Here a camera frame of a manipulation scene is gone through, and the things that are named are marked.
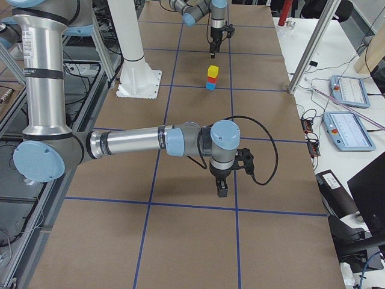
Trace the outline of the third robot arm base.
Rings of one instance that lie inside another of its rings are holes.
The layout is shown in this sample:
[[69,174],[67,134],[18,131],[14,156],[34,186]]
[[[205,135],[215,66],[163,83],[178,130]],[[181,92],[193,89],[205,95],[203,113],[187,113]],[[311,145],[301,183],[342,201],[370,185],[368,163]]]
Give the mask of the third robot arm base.
[[13,17],[1,19],[1,44],[16,60],[23,60],[22,32]]

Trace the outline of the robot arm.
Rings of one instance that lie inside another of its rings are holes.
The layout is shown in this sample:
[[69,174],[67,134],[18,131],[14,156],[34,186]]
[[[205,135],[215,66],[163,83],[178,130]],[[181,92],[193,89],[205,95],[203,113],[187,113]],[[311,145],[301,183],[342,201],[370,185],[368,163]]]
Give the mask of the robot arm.
[[[23,141],[13,152],[18,172],[34,182],[50,182],[89,160],[126,152],[161,150],[170,156],[209,157],[209,170],[215,177],[218,197],[226,197],[226,178],[237,170],[240,130],[230,120],[219,120],[201,127],[194,122],[159,125],[125,131],[74,131],[67,125],[67,105],[82,103],[76,118],[88,118],[87,110],[100,101],[90,89],[84,100],[66,101],[64,91],[63,35],[88,36],[99,28],[92,1],[7,1],[12,16],[21,28],[28,126]],[[156,99],[162,72],[147,63],[138,27],[134,1],[107,1],[115,35],[121,51],[122,74],[117,96]],[[227,1],[169,1],[170,8],[182,15],[182,23],[193,26],[211,14],[210,54],[223,41],[223,32],[233,33],[226,25]]]
[[204,18],[207,14],[211,14],[210,36],[212,40],[209,42],[209,53],[211,58],[215,58],[215,54],[220,51],[220,46],[224,39],[231,38],[234,33],[232,25],[228,25],[225,17],[227,11],[227,1],[197,1],[191,5],[188,1],[169,1],[169,6],[182,15],[183,23],[191,27]]

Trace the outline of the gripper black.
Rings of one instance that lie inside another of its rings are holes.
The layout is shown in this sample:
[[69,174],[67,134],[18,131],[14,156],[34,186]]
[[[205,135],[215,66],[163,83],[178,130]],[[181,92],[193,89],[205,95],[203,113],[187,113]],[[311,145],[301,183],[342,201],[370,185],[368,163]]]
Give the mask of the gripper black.
[[210,27],[210,37],[211,37],[211,43],[210,43],[210,55],[211,58],[215,58],[215,53],[219,52],[220,50],[220,43],[223,39],[223,32],[224,28],[214,28]]
[[236,165],[232,165],[228,169],[218,169],[214,167],[212,164],[209,165],[209,170],[211,174],[215,177],[215,183],[217,186],[217,196],[218,197],[227,197],[228,194],[228,186],[226,183],[226,178],[230,175],[230,173],[234,170],[237,170]]

